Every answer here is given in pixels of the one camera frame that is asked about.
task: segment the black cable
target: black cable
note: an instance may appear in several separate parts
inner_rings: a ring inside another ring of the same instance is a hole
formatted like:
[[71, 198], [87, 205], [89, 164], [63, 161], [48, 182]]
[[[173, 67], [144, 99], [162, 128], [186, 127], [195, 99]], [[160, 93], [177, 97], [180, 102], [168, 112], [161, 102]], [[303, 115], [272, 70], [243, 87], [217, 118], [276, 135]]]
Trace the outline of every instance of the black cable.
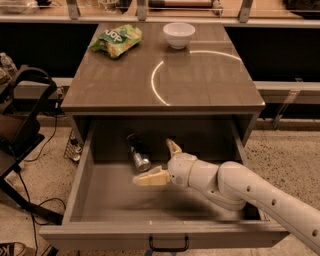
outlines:
[[[27, 189], [27, 186], [26, 184], [24, 183], [24, 180], [22, 179], [22, 176], [21, 176], [21, 173], [18, 172], [18, 175], [19, 175], [19, 178], [21, 180], [21, 183], [24, 187], [24, 190], [26, 191], [26, 194], [27, 194], [27, 198], [28, 198], [28, 202], [29, 204], [31, 203], [31, 200], [30, 200], [30, 195], [29, 195], [29, 191]], [[34, 215], [32, 214], [32, 212], [30, 212], [30, 215], [31, 215], [31, 220], [32, 220], [32, 226], [33, 226], [33, 235], [34, 235], [34, 243], [35, 243], [35, 253], [34, 255], [37, 256], [38, 254], [38, 241], [37, 241], [37, 230], [36, 230], [36, 224], [35, 224], [35, 218], [34, 218]]]
[[[63, 205], [63, 210], [64, 211], [66, 210], [67, 206], [66, 206], [65, 202], [63, 202], [63, 200], [58, 197], [49, 198], [49, 199], [43, 201], [42, 203], [38, 204], [38, 206], [41, 206], [41, 205], [43, 205], [47, 202], [53, 201], [53, 200], [60, 201]], [[39, 226], [46, 226], [46, 225], [52, 224], [52, 222], [39, 223], [36, 219], [35, 219], [35, 223], [38, 224]]]
[[59, 101], [59, 99], [57, 99], [56, 107], [55, 107], [54, 130], [53, 130], [52, 135], [51, 135], [50, 138], [43, 144], [43, 146], [41, 147], [40, 152], [39, 152], [39, 154], [37, 155], [36, 158], [31, 159], [31, 160], [25, 159], [24, 161], [26, 161], [26, 162], [34, 162], [34, 161], [38, 160], [39, 157], [40, 157], [40, 155], [41, 155], [41, 153], [42, 153], [42, 150], [44, 149], [44, 147], [50, 142], [50, 140], [51, 140], [51, 139], [54, 137], [54, 135], [56, 134], [56, 131], [57, 131], [57, 123], [58, 123], [58, 114], [57, 114], [57, 111], [58, 111], [58, 101]]
[[50, 247], [52, 247], [52, 245], [48, 245], [48, 247], [41, 253], [41, 256], [43, 256], [49, 250]]

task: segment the drawer handle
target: drawer handle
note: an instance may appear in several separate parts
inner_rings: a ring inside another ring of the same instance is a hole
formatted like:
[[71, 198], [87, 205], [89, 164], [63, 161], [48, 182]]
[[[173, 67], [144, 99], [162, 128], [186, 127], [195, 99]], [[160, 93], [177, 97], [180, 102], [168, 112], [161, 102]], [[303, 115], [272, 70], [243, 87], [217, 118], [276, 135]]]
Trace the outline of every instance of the drawer handle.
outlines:
[[189, 248], [189, 238], [186, 236], [184, 238], [185, 244], [181, 248], [158, 248], [153, 245], [153, 237], [149, 237], [149, 246], [152, 251], [155, 252], [185, 252]]

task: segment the drawer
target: drawer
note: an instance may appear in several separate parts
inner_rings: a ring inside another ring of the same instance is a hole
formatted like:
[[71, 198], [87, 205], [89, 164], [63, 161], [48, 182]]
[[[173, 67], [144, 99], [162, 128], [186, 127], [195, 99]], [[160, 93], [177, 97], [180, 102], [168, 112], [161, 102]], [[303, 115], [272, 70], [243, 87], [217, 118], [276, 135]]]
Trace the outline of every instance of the drawer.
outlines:
[[138, 133], [153, 166], [166, 168], [173, 138], [184, 151], [220, 164], [246, 163], [232, 116], [112, 117], [91, 122], [61, 226], [41, 227], [57, 249], [153, 249], [271, 247], [288, 235], [247, 204], [228, 211], [198, 191], [172, 184], [139, 187], [126, 137]]

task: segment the cabinet top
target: cabinet top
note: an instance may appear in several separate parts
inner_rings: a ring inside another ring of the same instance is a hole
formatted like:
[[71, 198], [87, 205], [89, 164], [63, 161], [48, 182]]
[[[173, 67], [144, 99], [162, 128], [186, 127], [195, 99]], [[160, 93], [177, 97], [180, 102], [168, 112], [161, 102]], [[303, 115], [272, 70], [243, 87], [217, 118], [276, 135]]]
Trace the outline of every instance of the cabinet top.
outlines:
[[[142, 41], [118, 59], [88, 49], [65, 112], [260, 112], [264, 102], [222, 24], [193, 24], [190, 44], [171, 48], [164, 23], [131, 23]], [[123, 23], [99, 24], [93, 40]]]

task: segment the cabinet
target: cabinet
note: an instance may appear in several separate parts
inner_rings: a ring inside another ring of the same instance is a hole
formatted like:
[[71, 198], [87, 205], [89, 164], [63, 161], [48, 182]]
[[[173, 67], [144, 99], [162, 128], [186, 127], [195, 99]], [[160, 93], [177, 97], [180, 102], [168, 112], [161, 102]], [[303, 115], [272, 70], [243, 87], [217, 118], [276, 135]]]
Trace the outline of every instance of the cabinet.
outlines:
[[[106, 28], [122, 23], [101, 23]], [[142, 136], [154, 166], [169, 160], [165, 138], [213, 163], [247, 164], [245, 146], [264, 102], [221, 24], [194, 24], [174, 50], [162, 23], [133, 23], [143, 40], [119, 59], [88, 50], [63, 102], [81, 143], [61, 226], [40, 234], [58, 249], [270, 247], [288, 233], [247, 205], [226, 211], [197, 191], [138, 187], [125, 139]]]

